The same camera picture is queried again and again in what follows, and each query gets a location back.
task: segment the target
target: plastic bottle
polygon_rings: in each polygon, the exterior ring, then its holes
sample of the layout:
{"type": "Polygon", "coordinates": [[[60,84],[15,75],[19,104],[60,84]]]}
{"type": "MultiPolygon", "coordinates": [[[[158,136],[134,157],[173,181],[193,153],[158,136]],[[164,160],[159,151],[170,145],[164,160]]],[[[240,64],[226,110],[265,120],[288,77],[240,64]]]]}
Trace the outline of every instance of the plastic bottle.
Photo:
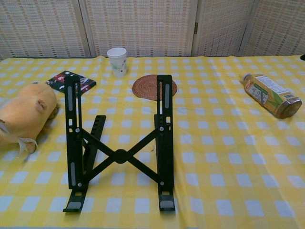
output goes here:
{"type": "Polygon", "coordinates": [[[241,73],[244,90],[276,118],[294,115],[302,105],[299,97],[263,74],[241,73]]]}

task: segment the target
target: hinge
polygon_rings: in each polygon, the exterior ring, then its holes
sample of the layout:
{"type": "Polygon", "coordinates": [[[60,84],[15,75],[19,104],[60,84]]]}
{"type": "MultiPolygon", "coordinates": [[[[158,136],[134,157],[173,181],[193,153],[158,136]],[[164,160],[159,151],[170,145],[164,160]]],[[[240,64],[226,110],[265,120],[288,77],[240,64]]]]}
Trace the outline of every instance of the hinge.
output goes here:
{"type": "Polygon", "coordinates": [[[195,22],[194,34],[197,34],[197,30],[198,30],[198,22],[195,22]]]}

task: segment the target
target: orange plush toy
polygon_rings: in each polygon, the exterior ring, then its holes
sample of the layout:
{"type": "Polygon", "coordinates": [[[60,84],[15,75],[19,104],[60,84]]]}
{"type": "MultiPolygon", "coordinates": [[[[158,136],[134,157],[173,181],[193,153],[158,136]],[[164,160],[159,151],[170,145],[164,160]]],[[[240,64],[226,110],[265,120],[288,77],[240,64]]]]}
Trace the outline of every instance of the orange plush toy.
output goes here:
{"type": "Polygon", "coordinates": [[[36,138],[48,118],[58,111],[53,89],[45,83],[31,83],[0,109],[0,145],[19,143],[24,150],[36,150],[36,138]]]}

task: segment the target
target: bottle cap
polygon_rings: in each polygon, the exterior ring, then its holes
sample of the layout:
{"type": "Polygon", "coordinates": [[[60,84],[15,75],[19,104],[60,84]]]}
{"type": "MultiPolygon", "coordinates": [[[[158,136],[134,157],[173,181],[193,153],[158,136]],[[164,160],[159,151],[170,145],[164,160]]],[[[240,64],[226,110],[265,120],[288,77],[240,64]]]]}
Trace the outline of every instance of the bottle cap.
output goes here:
{"type": "Polygon", "coordinates": [[[244,81],[244,79],[245,79],[247,76],[249,76],[249,75],[251,75],[251,74],[250,74],[250,73],[247,73],[247,72],[239,73],[239,78],[240,78],[242,81],[244,81]]]}

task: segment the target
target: woven screen panel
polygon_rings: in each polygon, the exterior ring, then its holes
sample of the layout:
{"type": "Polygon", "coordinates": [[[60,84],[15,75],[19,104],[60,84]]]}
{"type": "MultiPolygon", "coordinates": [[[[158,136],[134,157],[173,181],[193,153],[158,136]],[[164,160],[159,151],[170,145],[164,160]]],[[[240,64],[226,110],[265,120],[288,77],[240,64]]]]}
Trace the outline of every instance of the woven screen panel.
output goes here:
{"type": "Polygon", "coordinates": [[[196,0],[86,0],[97,55],[124,47],[128,56],[188,56],[196,0]]]}
{"type": "Polygon", "coordinates": [[[204,0],[203,20],[195,55],[236,55],[245,30],[252,0],[204,0]]]}
{"type": "Polygon", "coordinates": [[[0,59],[84,57],[72,0],[0,0],[0,59]]]}
{"type": "Polygon", "coordinates": [[[261,0],[242,55],[305,53],[305,1],[261,0]]]}

